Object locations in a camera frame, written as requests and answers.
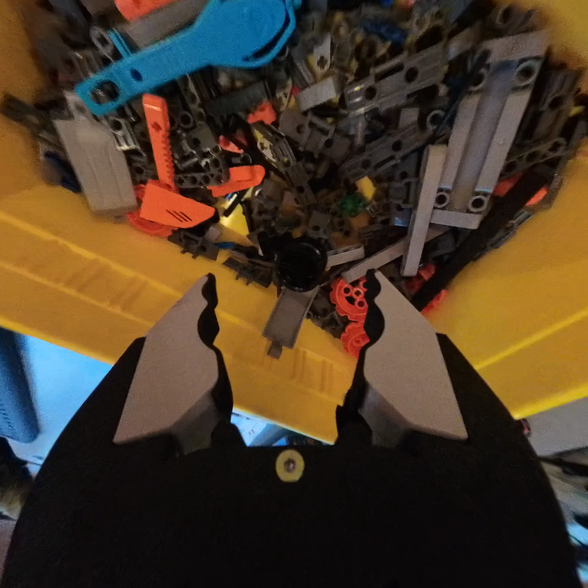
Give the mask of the orange curved block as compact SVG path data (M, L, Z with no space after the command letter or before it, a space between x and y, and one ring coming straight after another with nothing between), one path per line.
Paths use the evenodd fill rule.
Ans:
M168 4L168 1L114 1L117 10L128 21L140 19Z

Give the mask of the blue desk mat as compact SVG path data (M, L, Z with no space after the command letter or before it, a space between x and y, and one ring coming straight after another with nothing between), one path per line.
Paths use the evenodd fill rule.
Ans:
M40 432L33 442L10 444L36 472L111 365L32 336L20 335L19 346Z

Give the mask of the pile of small building parts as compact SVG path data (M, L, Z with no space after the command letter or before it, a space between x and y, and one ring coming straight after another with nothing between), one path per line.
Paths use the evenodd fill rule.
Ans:
M442 122L481 41L533 32L533 11L498 4L484 13L476 1L450 25L450 9L416 3L407 24L396 14L361 8L305 15L292 55L259 71L193 73L152 91L163 96L171 116L175 184L184 197L218 208L225 200L208 186L229 179L229 168L261 165L262 183L245 201L251 253L233 254L230 266L251 269L269 281L279 244L305 236L336 244L388 243L385 224L408 215L416 198L417 163L425 140L440 125L442 142L452 119ZM89 208L53 119L85 117L105 126L125 156L140 211L144 185L158 180L141 97L105 116L93 116L73 91L74 82L120 57L102 25L114 24L114 9L86 11L84 1L7 1L43 70L46 86L28 104L3 96L2 116L36 136L44 182L80 196ZM212 220L168 237L184 254L202 256L217 246L203 236Z

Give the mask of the black round disc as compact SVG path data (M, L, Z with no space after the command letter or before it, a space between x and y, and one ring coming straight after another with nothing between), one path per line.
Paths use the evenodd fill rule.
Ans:
M321 240L293 239L276 255L277 285L294 292L311 291L319 286L326 266L327 252Z

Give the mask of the orange fin panel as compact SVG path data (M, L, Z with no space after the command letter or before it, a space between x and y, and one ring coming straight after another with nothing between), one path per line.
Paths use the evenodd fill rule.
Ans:
M158 180L149 180L144 185L139 216L176 229L190 229L212 220L216 212L214 207L184 197Z

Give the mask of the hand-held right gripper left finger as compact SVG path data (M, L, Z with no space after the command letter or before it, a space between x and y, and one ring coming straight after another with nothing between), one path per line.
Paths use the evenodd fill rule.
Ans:
M232 389L216 347L217 282L199 278L144 338L114 434L116 445L172 437L183 453L212 446L218 425L229 424Z

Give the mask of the orange round-hole gear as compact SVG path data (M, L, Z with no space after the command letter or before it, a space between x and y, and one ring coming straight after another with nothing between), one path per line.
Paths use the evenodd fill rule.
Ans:
M341 342L346 352L358 359L360 351L370 342L364 329L364 321L349 322L341 334Z
M334 304L336 312L351 322L363 323L366 318L368 303L365 299L365 283L365 277L353 282L347 282L339 277L332 283L330 301Z

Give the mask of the blue plastic separator tool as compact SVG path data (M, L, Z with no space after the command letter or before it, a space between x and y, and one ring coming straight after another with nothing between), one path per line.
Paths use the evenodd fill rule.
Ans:
M208 66L256 69L273 60L296 28L302 1L210 1L184 30L132 51L114 29L120 58L75 87L103 116L131 99Z

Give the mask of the yellow plastic bin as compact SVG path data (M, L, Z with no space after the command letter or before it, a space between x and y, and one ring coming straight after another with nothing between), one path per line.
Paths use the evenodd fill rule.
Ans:
M45 184L35 158L25 132L2 121L2 326L113 362L212 270L238 410L332 439L352 372L333 339L305 326L301 350L266 358L261 319L275 295L99 220L80 196ZM458 276L432 320L514 417L587 396L587 156L570 164L550 211Z

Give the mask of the orange toothed rack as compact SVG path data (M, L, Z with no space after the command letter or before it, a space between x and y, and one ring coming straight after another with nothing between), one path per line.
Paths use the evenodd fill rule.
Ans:
M164 98L144 93L142 105L159 182L178 193L170 142L168 105Z

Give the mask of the orange angled panel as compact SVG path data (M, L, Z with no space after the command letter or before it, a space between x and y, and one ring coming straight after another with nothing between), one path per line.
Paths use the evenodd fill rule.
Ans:
M262 183L266 170L261 165L237 166L229 168L229 179L217 186L208 186L212 196L221 196L248 190Z

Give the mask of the small grey tabbed panel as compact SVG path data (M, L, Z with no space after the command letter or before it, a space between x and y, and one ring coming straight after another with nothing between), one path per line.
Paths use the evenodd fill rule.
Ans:
M299 292L282 288L262 335L269 341L268 356L280 359L283 349L293 349L319 286Z

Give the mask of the grey curved panel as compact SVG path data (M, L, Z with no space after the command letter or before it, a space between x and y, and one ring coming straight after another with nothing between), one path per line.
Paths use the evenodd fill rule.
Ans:
M53 119L53 124L90 210L110 218L136 210L126 159L111 132L85 117Z

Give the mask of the black toothed belt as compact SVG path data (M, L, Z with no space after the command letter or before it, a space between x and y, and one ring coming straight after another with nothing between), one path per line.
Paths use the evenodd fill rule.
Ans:
M412 305L418 311L423 311L468 264L501 247L533 216L534 211L527 207L515 210L502 205L495 206L480 227L463 240L449 259L438 266L432 277L413 295Z

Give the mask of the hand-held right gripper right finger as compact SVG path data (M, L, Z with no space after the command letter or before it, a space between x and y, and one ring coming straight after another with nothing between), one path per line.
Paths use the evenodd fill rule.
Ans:
M336 409L336 446L400 445L410 433L468 439L437 333L378 270L366 274L368 343Z

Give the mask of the orange round wheel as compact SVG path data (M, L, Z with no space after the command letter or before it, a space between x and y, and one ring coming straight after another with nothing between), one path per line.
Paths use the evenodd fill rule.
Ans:
M173 226L144 219L137 210L127 213L126 218L132 227L149 236L166 239L176 230Z

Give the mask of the long grey pin-hole panel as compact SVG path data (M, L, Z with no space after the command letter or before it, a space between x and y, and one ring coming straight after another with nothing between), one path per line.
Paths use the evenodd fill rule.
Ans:
M486 41L461 99L432 224L476 229L499 181L547 48L543 30Z

